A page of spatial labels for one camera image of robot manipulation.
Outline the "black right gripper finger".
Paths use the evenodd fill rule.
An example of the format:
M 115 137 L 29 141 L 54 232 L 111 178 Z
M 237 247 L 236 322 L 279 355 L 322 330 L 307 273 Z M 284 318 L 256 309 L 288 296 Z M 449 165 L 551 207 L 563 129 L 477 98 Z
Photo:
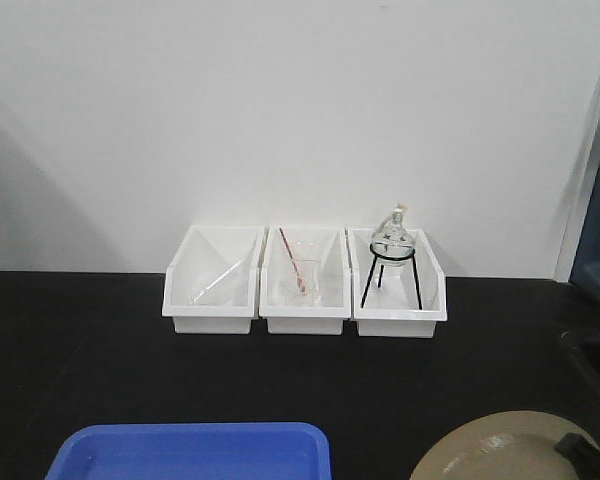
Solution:
M 571 463 L 579 479 L 600 480 L 600 450 L 584 436 L 567 433 L 554 445 L 554 450 Z

